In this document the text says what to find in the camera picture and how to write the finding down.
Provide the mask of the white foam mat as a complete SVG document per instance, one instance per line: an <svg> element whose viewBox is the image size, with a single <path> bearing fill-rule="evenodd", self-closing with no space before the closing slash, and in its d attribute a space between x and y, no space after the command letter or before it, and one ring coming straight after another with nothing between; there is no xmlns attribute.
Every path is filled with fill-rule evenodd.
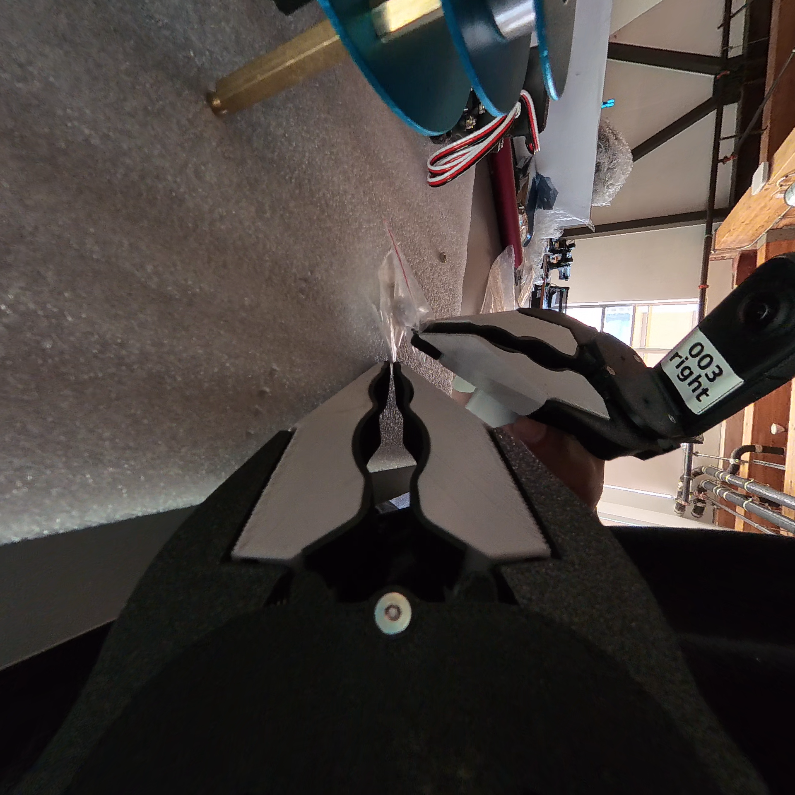
<svg viewBox="0 0 795 795"><path fill-rule="evenodd" d="M354 65L206 104L321 17L2 2L2 543L201 502L385 358L385 224L458 314L473 174L429 188Z"/></svg>

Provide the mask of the large white cardboard box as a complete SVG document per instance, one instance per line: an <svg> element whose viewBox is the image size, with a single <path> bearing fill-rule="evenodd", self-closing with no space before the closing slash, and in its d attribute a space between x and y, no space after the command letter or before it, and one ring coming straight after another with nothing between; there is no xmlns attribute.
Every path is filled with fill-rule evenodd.
<svg viewBox="0 0 795 795"><path fill-rule="evenodd" d="M611 10L611 1L577 3L568 79L562 97L549 106L533 158L557 191L547 214L564 230L590 223Z"/></svg>

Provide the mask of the person's right hand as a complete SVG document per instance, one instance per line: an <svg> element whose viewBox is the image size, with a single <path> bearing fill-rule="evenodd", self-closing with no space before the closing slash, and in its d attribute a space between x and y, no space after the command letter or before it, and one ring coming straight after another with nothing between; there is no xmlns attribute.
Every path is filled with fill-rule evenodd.
<svg viewBox="0 0 795 795"><path fill-rule="evenodd" d="M523 443L595 512L603 491L603 460L592 455L574 436L529 417L520 417L501 429Z"/></svg>

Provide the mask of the crumpled bubble wrap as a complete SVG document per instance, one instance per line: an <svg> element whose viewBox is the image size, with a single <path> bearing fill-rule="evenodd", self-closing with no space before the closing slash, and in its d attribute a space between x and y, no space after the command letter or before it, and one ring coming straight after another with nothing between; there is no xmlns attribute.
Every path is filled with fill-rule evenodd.
<svg viewBox="0 0 795 795"><path fill-rule="evenodd" d="M600 120L591 206L609 206L633 167L631 146L607 118Z"/></svg>

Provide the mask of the red electric screwdriver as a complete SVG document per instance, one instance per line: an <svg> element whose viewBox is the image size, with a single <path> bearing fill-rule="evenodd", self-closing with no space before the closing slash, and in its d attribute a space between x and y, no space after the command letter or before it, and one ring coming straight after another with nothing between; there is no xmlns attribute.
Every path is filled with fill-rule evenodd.
<svg viewBox="0 0 795 795"><path fill-rule="evenodd" d="M523 254L510 136L504 136L490 151L487 165L502 249L508 246L513 248L514 269L518 271L522 266Z"/></svg>

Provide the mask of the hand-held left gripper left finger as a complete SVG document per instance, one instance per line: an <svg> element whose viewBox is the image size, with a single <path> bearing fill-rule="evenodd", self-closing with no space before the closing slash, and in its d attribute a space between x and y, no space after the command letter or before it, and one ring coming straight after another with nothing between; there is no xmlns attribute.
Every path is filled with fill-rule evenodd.
<svg viewBox="0 0 795 795"><path fill-rule="evenodd" d="M367 464L382 442L390 363L373 366L304 417L235 545L234 560L288 563L373 505Z"/></svg>

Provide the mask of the grey ceiling pipes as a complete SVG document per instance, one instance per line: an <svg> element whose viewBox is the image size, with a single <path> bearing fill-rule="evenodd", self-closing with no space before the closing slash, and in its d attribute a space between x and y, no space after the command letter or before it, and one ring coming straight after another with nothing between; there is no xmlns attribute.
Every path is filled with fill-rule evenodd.
<svg viewBox="0 0 795 795"><path fill-rule="evenodd" d="M794 497L753 479L750 467L759 465L770 474L784 471L782 463L764 456L783 458L779 446L744 444L729 457L696 452L691 443L682 444L684 470L677 486L674 511L683 516L702 518L709 506L723 511L744 530L793 537Z"/></svg>

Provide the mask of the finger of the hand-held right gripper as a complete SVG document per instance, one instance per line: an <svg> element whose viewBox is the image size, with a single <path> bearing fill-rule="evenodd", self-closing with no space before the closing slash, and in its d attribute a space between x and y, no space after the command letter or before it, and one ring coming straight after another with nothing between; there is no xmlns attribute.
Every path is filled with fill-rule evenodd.
<svg viewBox="0 0 795 795"><path fill-rule="evenodd" d="M414 333L412 345L515 414L551 401L612 421L608 333Z"/></svg>
<svg viewBox="0 0 795 795"><path fill-rule="evenodd" d="M442 356L441 343L432 343L431 335L474 335L505 352L520 353L530 359L588 359L588 328L564 313L549 309L518 310L452 317L428 323L417 333L417 348L433 359Z"/></svg>

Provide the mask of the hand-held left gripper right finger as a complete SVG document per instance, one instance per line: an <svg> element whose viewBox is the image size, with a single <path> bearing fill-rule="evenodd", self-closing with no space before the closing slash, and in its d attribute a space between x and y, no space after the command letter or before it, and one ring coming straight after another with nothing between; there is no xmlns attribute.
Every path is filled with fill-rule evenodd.
<svg viewBox="0 0 795 795"><path fill-rule="evenodd" d="M545 560L551 549L487 427L417 372L393 366L415 516L474 560Z"/></svg>

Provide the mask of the small clear zip bag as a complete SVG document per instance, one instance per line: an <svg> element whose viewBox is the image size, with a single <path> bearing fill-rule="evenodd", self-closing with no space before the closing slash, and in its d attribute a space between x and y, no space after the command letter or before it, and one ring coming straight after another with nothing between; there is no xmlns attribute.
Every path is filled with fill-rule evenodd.
<svg viewBox="0 0 795 795"><path fill-rule="evenodd" d="M378 269L378 318L389 348L390 362L396 363L406 333L418 330L430 320L432 310L388 224L385 224L385 232L390 250Z"/></svg>

